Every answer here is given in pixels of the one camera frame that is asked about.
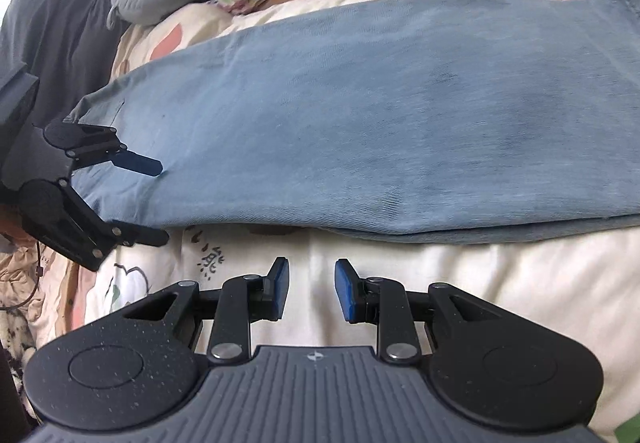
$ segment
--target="metal screw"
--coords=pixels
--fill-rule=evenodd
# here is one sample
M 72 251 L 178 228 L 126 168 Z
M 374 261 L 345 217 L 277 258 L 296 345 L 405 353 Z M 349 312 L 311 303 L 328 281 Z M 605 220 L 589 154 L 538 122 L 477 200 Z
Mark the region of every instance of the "metal screw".
M 232 360 L 239 357 L 241 354 L 242 347 L 231 342 L 216 344 L 211 348 L 211 356 L 218 360 Z
M 391 344 L 390 346 L 387 346 L 386 354 L 394 360 L 408 360 L 418 354 L 418 349 L 411 344 L 400 342 L 398 344 Z

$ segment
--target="bed sheet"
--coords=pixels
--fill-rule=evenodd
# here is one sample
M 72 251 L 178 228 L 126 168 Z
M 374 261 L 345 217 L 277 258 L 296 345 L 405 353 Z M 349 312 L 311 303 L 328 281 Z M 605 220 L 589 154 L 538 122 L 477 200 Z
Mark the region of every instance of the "bed sheet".
M 206 38 L 361 1 L 367 0 L 296 0 L 233 19 L 210 5 L 188 5 L 154 28 L 132 27 L 120 43 L 113 77 Z M 333 272 L 335 261 L 346 257 L 361 275 L 401 280 L 415 291 L 450 282 L 585 344 L 605 370 L 591 427 L 608 440 L 640 412 L 640 228 L 537 243 L 453 246 L 365 241 L 314 229 L 196 226 L 171 232 L 163 248 L 113 252 L 86 293 L 84 320 L 177 280 L 197 280 L 208 289 L 235 275 L 264 273 L 280 255 L 291 267 L 284 317 L 255 324 L 254 344 L 374 344 L 373 327 L 348 325 L 340 312 Z M 422 343 L 426 350 L 424 338 Z

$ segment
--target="blue cloth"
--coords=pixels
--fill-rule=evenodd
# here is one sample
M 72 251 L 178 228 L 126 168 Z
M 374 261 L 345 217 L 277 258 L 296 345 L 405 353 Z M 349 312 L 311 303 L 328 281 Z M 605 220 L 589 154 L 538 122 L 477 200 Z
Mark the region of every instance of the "blue cloth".
M 640 0 L 382 0 L 209 40 L 71 119 L 161 160 L 104 219 L 488 242 L 640 224 Z

